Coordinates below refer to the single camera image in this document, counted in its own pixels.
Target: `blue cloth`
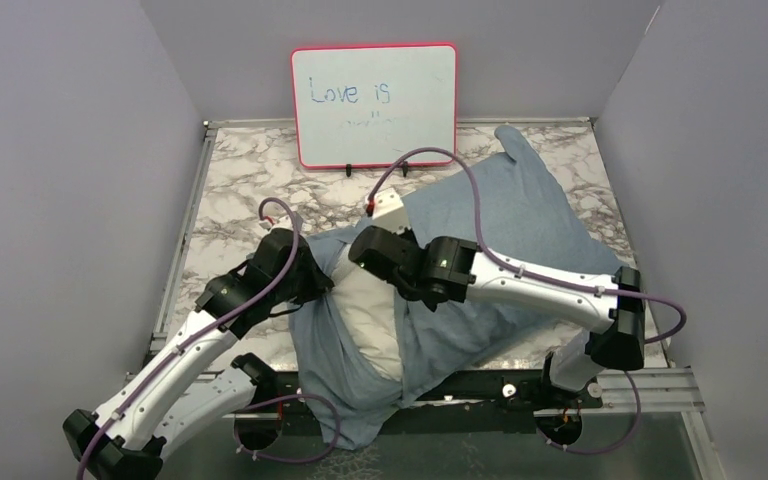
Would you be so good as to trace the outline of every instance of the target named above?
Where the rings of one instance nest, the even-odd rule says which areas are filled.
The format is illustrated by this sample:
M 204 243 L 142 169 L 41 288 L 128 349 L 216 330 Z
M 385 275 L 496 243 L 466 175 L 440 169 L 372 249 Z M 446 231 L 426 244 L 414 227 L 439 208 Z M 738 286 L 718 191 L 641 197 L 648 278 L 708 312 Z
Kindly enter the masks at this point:
M 487 245 L 514 258 L 581 273 L 613 273 L 621 262 L 592 239 L 566 194 L 522 134 L 496 129 L 504 147 L 472 168 L 481 195 L 482 231 Z M 469 181 L 461 172 L 405 197 L 403 202 L 420 245 L 447 235 L 475 240 Z M 340 251 L 369 225 L 307 239 L 314 258 L 330 275 Z M 355 449 L 371 443 L 397 409 L 439 385 L 455 371 L 492 357 L 538 329 L 551 315 L 491 303 L 442 304 L 436 312 L 396 295 L 394 318 L 402 357 L 401 382 L 384 379 L 360 354 L 329 296 L 290 317 L 302 390 L 331 400 L 340 412 L 338 445 Z M 308 403 L 323 438 L 334 435 L 330 411 Z

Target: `lavender wall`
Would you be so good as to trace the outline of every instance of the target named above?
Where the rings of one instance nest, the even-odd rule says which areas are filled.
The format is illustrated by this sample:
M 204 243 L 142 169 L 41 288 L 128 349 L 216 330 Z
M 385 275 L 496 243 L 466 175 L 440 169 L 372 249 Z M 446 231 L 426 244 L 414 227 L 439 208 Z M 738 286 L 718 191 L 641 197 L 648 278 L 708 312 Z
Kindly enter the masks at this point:
M 666 0 L 596 135 L 728 477 L 768 477 L 768 1 Z
M 293 116 L 299 46 L 451 41 L 459 115 L 599 115 L 660 0 L 142 0 L 211 120 Z
M 0 0 L 0 478 L 138 368 L 201 130 L 136 0 Z

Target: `pillow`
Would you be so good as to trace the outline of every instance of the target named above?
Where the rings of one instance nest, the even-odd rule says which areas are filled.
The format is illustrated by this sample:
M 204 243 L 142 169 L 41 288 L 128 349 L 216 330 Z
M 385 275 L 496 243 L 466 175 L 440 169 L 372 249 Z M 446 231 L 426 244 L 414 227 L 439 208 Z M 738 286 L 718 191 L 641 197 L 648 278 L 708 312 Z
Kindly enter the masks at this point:
M 581 273 L 613 273 L 621 263 L 592 239 L 570 207 L 566 194 L 537 152 L 513 127 L 496 129 L 505 152 L 479 162 L 472 171 L 481 195 L 482 230 L 491 248 L 505 255 Z M 463 172 L 402 198 L 420 245 L 441 235 L 475 240 L 473 199 Z M 429 311 L 406 302 L 383 282 L 341 257 L 370 224 L 308 238 L 319 266 L 334 275 L 335 288 L 290 317 L 302 390 L 332 400 L 341 415 L 342 448 L 372 442 L 396 409 L 447 376 L 496 355 L 554 318 L 537 311 L 493 303 L 449 302 Z M 392 298 L 393 309 L 383 298 Z M 394 351 L 393 330 L 395 330 Z M 401 365 L 401 372 L 393 363 Z M 325 441 L 334 419 L 309 402 Z

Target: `marble surface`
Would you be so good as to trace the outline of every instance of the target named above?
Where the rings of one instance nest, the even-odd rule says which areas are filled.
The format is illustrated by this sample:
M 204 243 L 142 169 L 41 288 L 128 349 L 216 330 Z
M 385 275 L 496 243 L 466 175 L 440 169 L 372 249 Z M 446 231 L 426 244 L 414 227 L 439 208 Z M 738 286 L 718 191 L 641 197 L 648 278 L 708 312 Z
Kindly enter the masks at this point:
M 458 153 L 474 164 L 502 151 L 493 136 L 494 126 L 459 127 Z M 599 150 L 588 124 L 522 126 L 520 130 L 546 162 L 566 192 L 570 204 L 592 237 L 611 247 L 620 259 L 634 258 L 611 192 Z M 310 235 L 353 225 L 362 214 L 362 199 L 380 176 L 380 170 L 361 170 L 346 177 L 344 171 L 309 171 L 299 165 L 292 128 L 223 128 L 215 149 L 184 264 L 175 308 L 166 331 L 175 332 L 192 309 L 205 283 L 225 273 L 253 252 L 267 230 L 260 225 L 257 208 L 269 196 L 287 201 L 305 220 Z M 412 171 L 407 178 L 394 174 L 387 185 L 401 195 L 459 170 L 446 167 Z M 280 210 L 267 213 L 278 214 Z M 651 318 L 647 336 L 655 334 Z M 499 357 L 483 368 L 540 368 L 547 352 L 571 339 L 578 328 L 558 323 Z M 296 369 L 296 356 L 287 317 L 261 323 L 211 366 L 222 370 L 237 355 L 254 352 L 273 368 Z M 647 367 L 666 366 L 660 345 L 646 350 Z

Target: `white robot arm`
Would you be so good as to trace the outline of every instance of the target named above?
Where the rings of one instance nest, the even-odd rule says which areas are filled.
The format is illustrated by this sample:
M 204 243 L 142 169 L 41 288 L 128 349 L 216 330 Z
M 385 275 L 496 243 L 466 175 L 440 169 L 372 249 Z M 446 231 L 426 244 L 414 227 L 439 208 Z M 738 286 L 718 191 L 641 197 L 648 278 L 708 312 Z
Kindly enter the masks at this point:
M 349 259 L 392 284 L 405 299 L 422 301 L 432 310 L 446 301 L 499 302 L 556 314 L 583 327 L 546 359 L 547 387 L 556 393 L 579 392 L 606 368 L 643 368 L 644 304 L 616 295 L 640 291 L 636 270 L 568 272 L 482 251 L 475 242 L 451 237 L 434 238 L 420 248 L 395 190 L 379 192 L 373 205 L 367 211 L 372 226 L 352 243 Z
M 269 318 L 273 307 L 287 301 L 301 305 L 333 287 L 304 239 L 279 278 L 292 245 L 292 231 L 273 228 L 252 258 L 208 282 L 172 341 L 124 389 L 93 412 L 79 409 L 67 417 L 63 430 L 81 470 L 99 479 L 155 478 L 163 459 L 178 445 L 209 422 L 250 404 L 259 375 L 268 369 L 251 354 L 239 363 L 238 357 L 235 368 L 209 384 L 193 382 L 253 326 Z M 274 288 L 264 294 L 271 284 Z M 241 305 L 249 306 L 219 323 Z
M 481 251 L 474 242 L 450 237 L 435 238 L 420 248 L 392 189 L 376 196 L 372 217 L 373 226 L 355 239 L 349 259 L 392 284 L 404 298 L 432 309 L 467 299 L 507 303 L 552 312 L 584 327 L 544 363 L 545 388 L 539 395 L 549 403 L 575 398 L 605 368 L 642 368 L 642 302 L 600 293 L 639 290 L 636 271 L 566 272 Z M 250 260 L 208 282 L 174 339 L 125 388 L 94 411 L 75 410 L 66 419 L 63 429 L 73 455 L 96 478 L 155 478 L 163 460 L 207 424 L 275 395 L 271 388 L 260 388 L 268 383 L 271 369 L 252 354 L 237 357 L 233 368 L 210 383 L 194 381 L 254 325 L 269 318 L 273 307 L 286 301 L 301 305 L 333 287 L 302 239 L 277 288 L 217 325 L 218 319 L 257 297 L 286 264 L 292 232 L 280 227 L 272 228 Z M 515 265 L 514 271 L 493 260 L 499 257 Z M 525 272 L 592 287 L 592 292 L 547 284 Z

